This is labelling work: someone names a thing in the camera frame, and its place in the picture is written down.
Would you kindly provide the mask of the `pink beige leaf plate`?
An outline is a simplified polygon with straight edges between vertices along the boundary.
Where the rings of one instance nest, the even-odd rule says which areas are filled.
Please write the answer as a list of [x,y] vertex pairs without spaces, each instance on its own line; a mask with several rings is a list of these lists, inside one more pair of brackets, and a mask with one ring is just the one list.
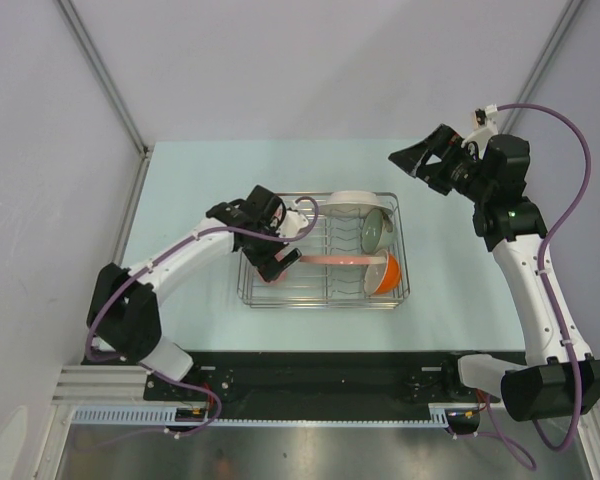
[[389,255],[303,255],[301,263],[320,266],[370,266],[388,262]]

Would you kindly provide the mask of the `white fluted plate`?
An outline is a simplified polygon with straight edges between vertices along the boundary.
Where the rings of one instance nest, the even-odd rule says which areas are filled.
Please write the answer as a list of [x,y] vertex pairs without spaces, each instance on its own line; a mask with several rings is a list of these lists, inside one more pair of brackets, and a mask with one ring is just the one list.
[[370,191],[363,190],[341,190],[333,192],[320,206],[320,212],[327,215],[331,213],[364,214],[367,210],[378,208],[388,211],[388,208],[380,202],[379,197]]

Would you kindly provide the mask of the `green floral ceramic bowl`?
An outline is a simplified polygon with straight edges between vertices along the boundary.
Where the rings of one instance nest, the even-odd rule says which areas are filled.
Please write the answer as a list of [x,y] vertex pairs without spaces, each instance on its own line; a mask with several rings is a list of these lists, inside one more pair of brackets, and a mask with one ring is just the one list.
[[389,215],[380,209],[371,210],[366,216],[361,231],[361,248],[366,254],[375,254],[387,249],[395,240],[396,226]]

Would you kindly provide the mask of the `orange bowl white inside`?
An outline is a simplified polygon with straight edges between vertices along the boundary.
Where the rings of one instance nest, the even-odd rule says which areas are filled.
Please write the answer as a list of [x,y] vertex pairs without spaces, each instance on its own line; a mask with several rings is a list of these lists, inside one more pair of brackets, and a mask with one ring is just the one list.
[[383,250],[368,266],[364,275],[364,292],[368,296],[384,295],[395,289],[401,281],[401,268],[396,257]]

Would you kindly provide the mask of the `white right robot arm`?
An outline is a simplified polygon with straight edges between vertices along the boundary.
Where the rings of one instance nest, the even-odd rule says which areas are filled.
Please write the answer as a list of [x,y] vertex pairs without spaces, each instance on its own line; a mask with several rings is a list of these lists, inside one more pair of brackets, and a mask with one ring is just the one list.
[[527,141],[495,134],[482,144],[440,125],[424,140],[389,156],[405,173],[474,204],[473,225],[510,289],[525,342],[525,362],[466,354],[441,376],[443,393],[464,401],[476,389],[504,402],[516,421],[584,415],[600,399],[600,359],[580,335],[546,245],[548,230],[524,194]]

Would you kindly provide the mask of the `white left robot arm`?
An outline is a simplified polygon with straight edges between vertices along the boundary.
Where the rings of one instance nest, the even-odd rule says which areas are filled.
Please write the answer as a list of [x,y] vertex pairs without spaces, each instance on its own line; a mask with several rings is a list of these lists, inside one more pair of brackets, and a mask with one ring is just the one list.
[[298,261],[289,245],[304,238],[315,221],[257,185],[247,198],[221,202],[182,239],[131,267],[110,263],[97,277],[87,325],[90,339],[112,347],[91,361],[125,358],[166,378],[177,398],[194,397],[201,376],[194,360],[162,331],[160,307],[193,273],[226,255],[240,252],[267,282],[277,280]]

